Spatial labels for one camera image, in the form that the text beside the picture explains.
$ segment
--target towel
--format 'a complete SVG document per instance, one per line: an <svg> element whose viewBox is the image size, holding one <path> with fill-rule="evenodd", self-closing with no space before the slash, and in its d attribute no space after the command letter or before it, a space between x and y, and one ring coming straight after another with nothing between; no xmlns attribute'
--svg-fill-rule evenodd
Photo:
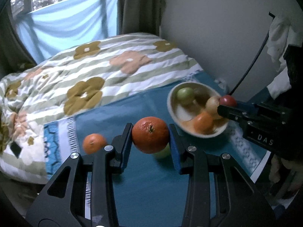
<svg viewBox="0 0 303 227"><path fill-rule="evenodd" d="M283 71L274 78L274 80L267 86L267 89L273 99L276 99L280 94L291 89L287 67L285 67Z"/></svg>
<svg viewBox="0 0 303 227"><path fill-rule="evenodd" d="M272 62L276 65L276 71L280 72L286 67L283 58L288 45L301 47L303 35L293 30L287 17L275 17L269 28L269 39L266 46L267 53L272 57Z"/></svg>

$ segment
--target red apple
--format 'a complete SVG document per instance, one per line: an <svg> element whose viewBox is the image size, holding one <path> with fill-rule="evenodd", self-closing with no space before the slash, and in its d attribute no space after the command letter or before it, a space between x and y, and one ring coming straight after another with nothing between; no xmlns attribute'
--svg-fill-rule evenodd
<svg viewBox="0 0 303 227"><path fill-rule="evenodd" d="M219 100L220 105L229 106L229 107L236 107L237 101L230 95L222 96Z"/></svg>

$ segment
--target bowl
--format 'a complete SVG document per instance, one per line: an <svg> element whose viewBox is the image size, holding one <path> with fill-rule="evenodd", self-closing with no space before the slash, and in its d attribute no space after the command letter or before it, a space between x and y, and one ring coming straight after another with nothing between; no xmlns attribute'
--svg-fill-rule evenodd
<svg viewBox="0 0 303 227"><path fill-rule="evenodd" d="M190 87L194 90L195 100L193 104L189 106L182 106L177 100L177 92L182 89ZM212 96L221 96L217 91L211 87L197 82L183 82L176 85L169 92L167 97L167 108L170 116L174 122L186 133L200 137L200 138L212 138L220 135L227 127L228 119L221 118L214 120L215 129L212 134L204 135L196 133L192 124L188 122L189 120L196 117L205 109L205 104L207 100Z"/></svg>

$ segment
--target tangerine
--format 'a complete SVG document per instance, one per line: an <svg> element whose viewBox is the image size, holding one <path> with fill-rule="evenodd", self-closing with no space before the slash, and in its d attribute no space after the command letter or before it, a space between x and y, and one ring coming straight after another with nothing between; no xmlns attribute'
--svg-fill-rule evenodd
<svg viewBox="0 0 303 227"><path fill-rule="evenodd" d="M106 145L106 139L102 135L94 133L84 138L82 148L86 154L92 154Z"/></svg>
<svg viewBox="0 0 303 227"><path fill-rule="evenodd" d="M157 117L140 119L131 132L137 149L146 154L163 150L169 142L169 129L166 123Z"/></svg>
<svg viewBox="0 0 303 227"><path fill-rule="evenodd" d="M196 116L192 122L197 133L207 135L213 132L214 119L207 111Z"/></svg>

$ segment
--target black mount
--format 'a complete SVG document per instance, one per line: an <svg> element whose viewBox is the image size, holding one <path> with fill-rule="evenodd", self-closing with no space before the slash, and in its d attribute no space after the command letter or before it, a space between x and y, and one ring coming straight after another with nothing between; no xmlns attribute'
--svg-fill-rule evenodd
<svg viewBox="0 0 303 227"><path fill-rule="evenodd" d="M119 227L112 174L127 166L132 124L95 154L73 153L46 184L26 214L33 227ZM275 216L254 183L229 155L205 154L169 125L172 157L180 174L189 174L182 227L271 226ZM87 173L91 179L91 220L84 217ZM216 185L216 217L210 219L209 172Z"/></svg>
<svg viewBox="0 0 303 227"><path fill-rule="evenodd" d="M286 160L303 156L301 138L294 134L298 125L292 109L266 103L227 107L220 105L218 114L239 123L243 138L274 152Z"/></svg>

